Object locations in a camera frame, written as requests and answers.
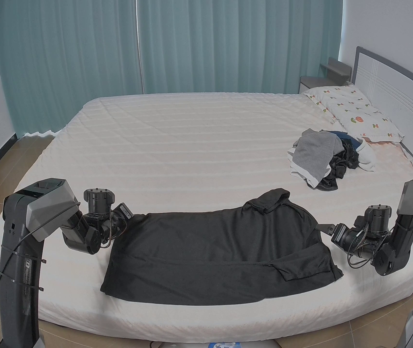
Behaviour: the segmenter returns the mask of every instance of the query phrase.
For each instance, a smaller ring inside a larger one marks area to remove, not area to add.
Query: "patterned pillow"
[[[361,136],[371,142],[401,142],[405,136],[353,84],[321,86],[303,94],[323,112],[330,112],[351,136]]]

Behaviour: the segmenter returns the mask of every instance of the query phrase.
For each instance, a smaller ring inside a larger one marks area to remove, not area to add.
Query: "curtain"
[[[0,0],[0,75],[19,136],[142,93],[135,0]]]
[[[297,93],[338,57],[342,0],[137,0],[146,93]]]

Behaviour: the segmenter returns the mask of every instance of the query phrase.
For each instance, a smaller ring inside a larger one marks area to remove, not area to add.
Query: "blue and white sticker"
[[[210,343],[208,348],[242,348],[242,345],[238,342],[233,342],[233,343]]]

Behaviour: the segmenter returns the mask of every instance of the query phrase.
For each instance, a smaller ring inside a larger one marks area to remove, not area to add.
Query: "bed sheet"
[[[413,167],[401,149],[375,144],[376,172],[349,170],[339,189],[310,189],[290,175],[287,150],[307,128],[341,130],[306,96],[192,93],[119,96],[88,102],[45,149],[18,187],[65,178],[79,200],[108,188],[136,213],[210,211],[242,206],[270,189],[319,223],[351,226],[372,204],[395,212]],[[87,207],[81,206],[83,212]],[[3,220],[0,217],[0,245]],[[350,269],[326,235],[345,274],[310,292],[223,306],[127,302],[100,292],[110,250],[91,256],[66,247],[61,231],[45,240],[39,317],[91,333],[154,341],[255,341],[318,330],[393,303],[413,292],[408,265],[381,277]]]

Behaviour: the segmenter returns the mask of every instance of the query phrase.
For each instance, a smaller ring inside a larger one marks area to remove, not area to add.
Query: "headboard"
[[[405,134],[401,144],[413,156],[413,73],[358,46],[352,82]]]

